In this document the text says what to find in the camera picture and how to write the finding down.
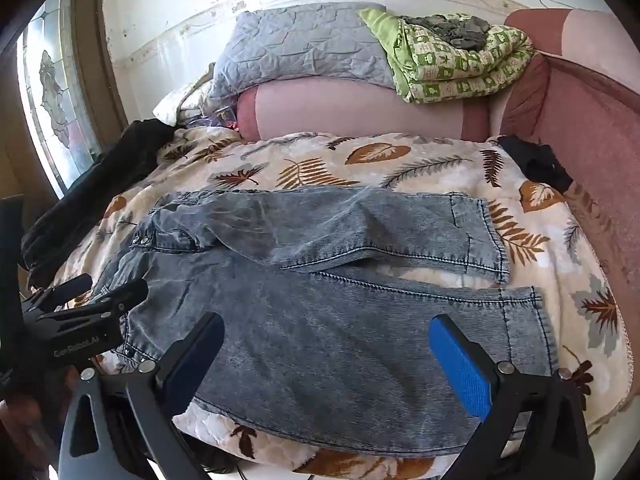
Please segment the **person's left hand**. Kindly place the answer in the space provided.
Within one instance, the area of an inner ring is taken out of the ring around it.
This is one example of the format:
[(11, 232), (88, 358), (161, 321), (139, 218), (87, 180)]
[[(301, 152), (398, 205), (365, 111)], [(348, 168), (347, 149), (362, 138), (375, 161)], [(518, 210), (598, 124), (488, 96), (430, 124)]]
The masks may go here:
[(58, 457), (53, 443), (60, 440), (64, 426), (65, 391), (62, 372), (45, 372), (1, 401), (2, 427), (36, 469), (47, 469)]

